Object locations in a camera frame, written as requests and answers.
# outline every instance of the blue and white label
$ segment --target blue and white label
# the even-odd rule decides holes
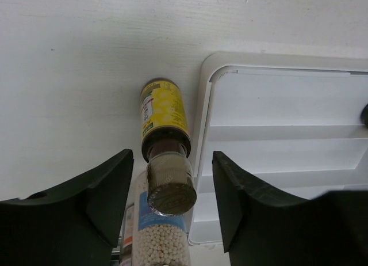
[[[143,192],[139,198],[139,222],[138,230],[152,225],[172,225],[185,231],[184,216],[160,216],[155,214],[147,203],[147,192]]]

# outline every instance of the transparent container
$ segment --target transparent container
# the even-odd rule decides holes
[[[157,215],[149,208],[145,172],[136,180],[133,265],[190,266],[184,217]]]

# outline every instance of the small jar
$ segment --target small jar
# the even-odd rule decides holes
[[[184,217],[157,215],[149,208],[145,172],[136,180],[133,265],[190,266]]]

